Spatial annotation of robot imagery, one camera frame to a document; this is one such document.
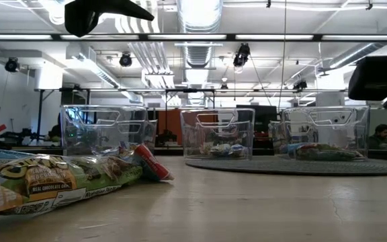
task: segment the red wrapper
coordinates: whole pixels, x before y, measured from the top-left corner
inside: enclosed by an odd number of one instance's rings
[[[150,168],[150,171],[154,173],[159,180],[174,179],[169,170],[156,160],[151,151],[144,144],[139,145],[135,149],[134,154],[141,157],[145,164]]]

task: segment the hanging wire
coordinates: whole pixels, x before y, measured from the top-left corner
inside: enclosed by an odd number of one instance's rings
[[[280,94],[279,94],[279,105],[277,107],[277,111],[280,112],[280,102],[282,100],[282,91],[283,91],[283,82],[284,82],[284,73],[285,73],[285,51],[286,51],[286,27],[287,27],[287,6],[288,6],[288,0],[285,0],[285,26],[284,26],[284,39],[283,39],[283,61],[282,61],[282,83],[280,85]]]
[[[258,73],[258,70],[256,69],[255,62],[253,61],[252,55],[250,55],[250,59],[252,60],[253,68],[254,68],[254,70],[255,70],[255,72],[256,72],[256,76],[258,77],[258,81],[259,81],[259,83],[261,84],[261,87],[262,87],[262,90],[263,90],[263,92],[264,92],[264,94],[265,94],[265,97],[267,98],[269,105],[272,106],[272,104],[271,104],[271,102],[270,102],[270,100],[269,100],[269,98],[268,98],[267,92],[266,92],[266,90],[265,90],[264,87],[263,87],[261,78],[259,77],[259,73]]]

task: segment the person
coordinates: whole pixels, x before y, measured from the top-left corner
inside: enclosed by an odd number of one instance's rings
[[[369,149],[387,149],[387,124],[376,127],[374,135],[368,137]]]
[[[58,124],[53,126],[52,130],[48,132],[48,135],[46,136],[46,140],[50,140],[52,142],[59,142],[61,137],[62,137],[62,134],[61,134],[60,114],[59,114]]]

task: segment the gray round mat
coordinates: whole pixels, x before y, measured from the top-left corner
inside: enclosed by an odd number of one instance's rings
[[[387,161],[295,161],[254,157],[252,161],[192,159],[186,165],[204,169],[285,175],[387,175]]]

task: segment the man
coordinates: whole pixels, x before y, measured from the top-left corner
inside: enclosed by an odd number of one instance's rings
[[[387,125],[380,124],[376,127],[376,133],[368,137],[369,149],[387,150]]]

